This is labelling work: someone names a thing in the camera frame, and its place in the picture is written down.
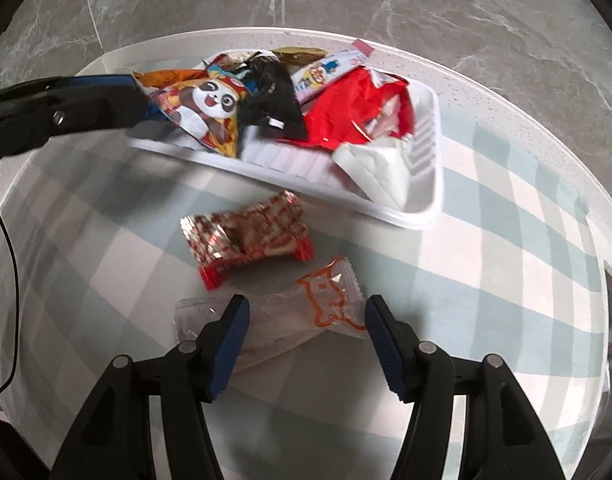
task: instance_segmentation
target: wire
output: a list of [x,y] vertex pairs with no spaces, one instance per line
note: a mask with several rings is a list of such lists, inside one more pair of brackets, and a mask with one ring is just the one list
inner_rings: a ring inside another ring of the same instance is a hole
[[13,382],[13,378],[15,377],[15,372],[17,371],[17,355],[19,354],[19,273],[17,272],[17,260],[15,258],[15,251],[13,250],[13,244],[10,241],[10,237],[8,236],[8,231],[6,231],[6,226],[4,225],[4,221],[0,215],[0,227],[1,231],[4,233],[4,238],[6,238],[6,243],[8,245],[8,250],[10,251],[10,259],[13,262],[13,273],[15,275],[15,349],[13,352],[13,367],[10,371],[9,377],[6,379],[6,382],[0,386],[0,393],[6,390],[7,387],[10,386],[10,383]]

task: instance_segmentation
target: white plastic tray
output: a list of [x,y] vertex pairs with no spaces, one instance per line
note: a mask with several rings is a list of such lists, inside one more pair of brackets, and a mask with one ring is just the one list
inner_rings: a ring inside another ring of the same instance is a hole
[[408,146],[412,171],[404,211],[369,200],[328,152],[250,138],[250,131],[246,133],[241,158],[197,152],[156,140],[129,138],[128,143],[305,193],[406,229],[426,229],[434,224],[443,206],[441,118],[435,91],[419,81],[409,82],[415,102],[415,134]]

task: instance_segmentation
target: tablecloth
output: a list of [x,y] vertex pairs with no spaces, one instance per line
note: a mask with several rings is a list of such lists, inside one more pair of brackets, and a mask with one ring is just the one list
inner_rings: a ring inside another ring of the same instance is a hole
[[[590,434],[605,366],[606,305],[588,210],[565,182],[502,136],[442,110],[444,212],[404,230],[304,198],[316,258],[277,258],[228,279],[279,290],[333,256],[366,295],[454,356],[502,355],[568,476]],[[20,263],[19,370],[1,403],[49,464],[110,359],[171,348],[173,309],[207,293],[179,229],[187,214],[259,202],[272,186],[131,150],[122,132],[51,140],[3,206]],[[14,290],[0,233],[0,383],[10,370]],[[464,399],[455,400],[445,478],[457,476]],[[161,421],[153,447],[167,478]],[[411,407],[388,391],[369,341],[323,333],[234,375],[206,406],[232,479],[390,477]]]

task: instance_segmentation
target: white tissue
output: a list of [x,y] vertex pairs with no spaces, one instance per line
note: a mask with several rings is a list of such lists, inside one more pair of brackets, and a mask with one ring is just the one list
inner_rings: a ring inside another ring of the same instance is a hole
[[403,211],[408,202],[410,171],[405,141],[383,137],[369,144],[341,144],[334,162],[372,202]]

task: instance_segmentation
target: marble tile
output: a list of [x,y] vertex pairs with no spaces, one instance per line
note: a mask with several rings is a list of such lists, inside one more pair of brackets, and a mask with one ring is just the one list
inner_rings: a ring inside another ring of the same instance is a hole
[[548,127],[612,195],[612,34],[588,0],[90,0],[104,49],[213,27],[362,36],[438,61]]
[[86,0],[25,0],[0,37],[0,88],[76,73],[101,54]]

